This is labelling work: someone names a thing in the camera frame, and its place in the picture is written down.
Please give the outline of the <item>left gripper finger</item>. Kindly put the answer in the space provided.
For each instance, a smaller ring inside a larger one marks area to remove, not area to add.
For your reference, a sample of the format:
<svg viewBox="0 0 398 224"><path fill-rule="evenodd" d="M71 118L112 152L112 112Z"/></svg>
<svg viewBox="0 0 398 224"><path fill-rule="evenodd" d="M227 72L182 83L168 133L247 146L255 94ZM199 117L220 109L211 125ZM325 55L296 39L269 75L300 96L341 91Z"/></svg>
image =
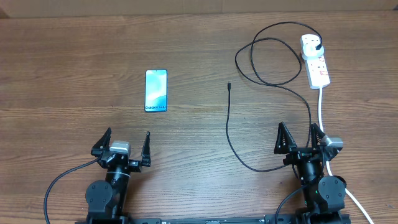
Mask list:
<svg viewBox="0 0 398 224"><path fill-rule="evenodd" d="M142 147L141 153L141 166L150 167L151 166L151 156L150 156L150 132L146 134L144 145Z"/></svg>
<svg viewBox="0 0 398 224"><path fill-rule="evenodd" d="M100 156L105 151L109 150L109 142L111 140L111 128L108 128L103 136L94 144L91 148L91 155L92 156Z"/></svg>

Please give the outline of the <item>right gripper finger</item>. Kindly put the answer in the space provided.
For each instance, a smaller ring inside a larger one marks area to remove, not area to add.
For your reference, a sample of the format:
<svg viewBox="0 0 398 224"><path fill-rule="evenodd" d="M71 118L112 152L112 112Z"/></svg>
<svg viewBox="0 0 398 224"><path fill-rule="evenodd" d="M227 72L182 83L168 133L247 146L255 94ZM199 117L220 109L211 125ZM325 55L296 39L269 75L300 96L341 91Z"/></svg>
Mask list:
<svg viewBox="0 0 398 224"><path fill-rule="evenodd" d="M313 123L310 125L312 147L317 148L321 144L321 140L326 136L326 134L320 129L320 127Z"/></svg>
<svg viewBox="0 0 398 224"><path fill-rule="evenodd" d="M288 154L296 148L297 144L294 141L290 131L287 129L285 123L279 123L274 154Z"/></svg>

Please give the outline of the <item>Samsung Galaxy smartphone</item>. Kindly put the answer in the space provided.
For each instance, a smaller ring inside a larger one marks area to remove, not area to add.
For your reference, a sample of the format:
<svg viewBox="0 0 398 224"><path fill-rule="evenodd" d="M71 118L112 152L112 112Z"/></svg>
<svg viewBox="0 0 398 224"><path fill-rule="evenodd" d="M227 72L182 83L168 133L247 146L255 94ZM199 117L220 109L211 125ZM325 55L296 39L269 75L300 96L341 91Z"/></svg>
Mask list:
<svg viewBox="0 0 398 224"><path fill-rule="evenodd" d="M167 70L147 70L144 110L148 113L167 111Z"/></svg>

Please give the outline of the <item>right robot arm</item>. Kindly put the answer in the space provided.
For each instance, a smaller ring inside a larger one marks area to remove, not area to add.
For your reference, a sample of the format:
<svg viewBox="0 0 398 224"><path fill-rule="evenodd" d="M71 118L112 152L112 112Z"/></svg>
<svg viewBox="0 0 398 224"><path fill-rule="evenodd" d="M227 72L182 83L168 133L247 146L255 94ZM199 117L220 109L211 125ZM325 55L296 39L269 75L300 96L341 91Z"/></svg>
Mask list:
<svg viewBox="0 0 398 224"><path fill-rule="evenodd" d="M346 181L335 175L324 174L326 163L335 158L343 148L343 140L329 137L320 127L310 125L312 145L298 147L285 123L278 126L274 153L285 155L283 163L297 167L301 187L288 195L283 205L295 194L302 192L306 207L299 208L293 215L279 217L282 206L275 212L275 223L350 223L348 215L340 210L345 207Z"/></svg>

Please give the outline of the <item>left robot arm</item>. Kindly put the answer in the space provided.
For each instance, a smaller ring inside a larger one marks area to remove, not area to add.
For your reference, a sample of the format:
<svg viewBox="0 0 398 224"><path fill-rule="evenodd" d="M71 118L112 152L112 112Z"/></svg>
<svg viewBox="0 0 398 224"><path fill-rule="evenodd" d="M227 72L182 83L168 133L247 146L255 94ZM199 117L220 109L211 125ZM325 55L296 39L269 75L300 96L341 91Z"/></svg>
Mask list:
<svg viewBox="0 0 398 224"><path fill-rule="evenodd" d="M88 203L87 223L132 223L124 211L131 173L151 166L150 132L146 133L141 159L130 158L131 146L126 141L111 141L111 129L91 149L101 168L106 169L104 180L91 183L85 193Z"/></svg>

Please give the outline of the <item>white charger plug adapter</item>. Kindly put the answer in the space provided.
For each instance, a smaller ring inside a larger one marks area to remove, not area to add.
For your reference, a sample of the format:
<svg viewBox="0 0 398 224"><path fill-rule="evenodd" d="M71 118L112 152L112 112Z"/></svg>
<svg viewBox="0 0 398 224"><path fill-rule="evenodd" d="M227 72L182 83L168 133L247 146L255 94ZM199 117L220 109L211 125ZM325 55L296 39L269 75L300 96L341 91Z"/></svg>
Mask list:
<svg viewBox="0 0 398 224"><path fill-rule="evenodd" d="M324 54L324 47L321 46L317 49L316 45L313 44L304 44L302 46L302 58L304 60L312 60L323 56Z"/></svg>

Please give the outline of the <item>white power strip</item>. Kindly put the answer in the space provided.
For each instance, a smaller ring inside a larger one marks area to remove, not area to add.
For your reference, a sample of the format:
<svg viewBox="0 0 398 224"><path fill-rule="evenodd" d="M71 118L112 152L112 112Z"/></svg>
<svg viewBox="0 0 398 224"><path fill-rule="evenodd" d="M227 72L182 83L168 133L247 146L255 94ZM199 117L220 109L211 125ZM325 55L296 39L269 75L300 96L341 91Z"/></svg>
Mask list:
<svg viewBox="0 0 398 224"><path fill-rule="evenodd" d="M313 44L318 47L320 45L320 38L315 34L305 34L300 38L301 47L304 44ZM311 89L324 88L330 84L330 77L328 74L324 54L319 58L304 60L304 62L308 77L308 83Z"/></svg>

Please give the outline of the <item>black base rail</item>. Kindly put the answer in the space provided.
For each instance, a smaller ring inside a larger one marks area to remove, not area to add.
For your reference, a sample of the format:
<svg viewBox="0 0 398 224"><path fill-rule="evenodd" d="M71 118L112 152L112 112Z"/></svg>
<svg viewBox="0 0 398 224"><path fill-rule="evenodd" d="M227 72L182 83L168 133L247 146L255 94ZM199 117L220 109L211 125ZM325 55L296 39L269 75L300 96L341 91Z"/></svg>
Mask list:
<svg viewBox="0 0 398 224"><path fill-rule="evenodd" d="M86 218L84 221L75 222L76 224L91 224L91 223L131 223L131 224L274 224L275 215L265 215L264 217L236 217L236 218L208 218L208 219L174 219L174 220L162 220L160 218L137 218L131 217L122 218L121 220L92 220ZM293 223L305 223L304 221L296 218L295 215L278 215L278 224L293 224ZM326 221L315 218L314 222L308 223L342 223L349 224L351 220L349 215L342 215L341 221L337 220L337 217L330 217Z"/></svg>

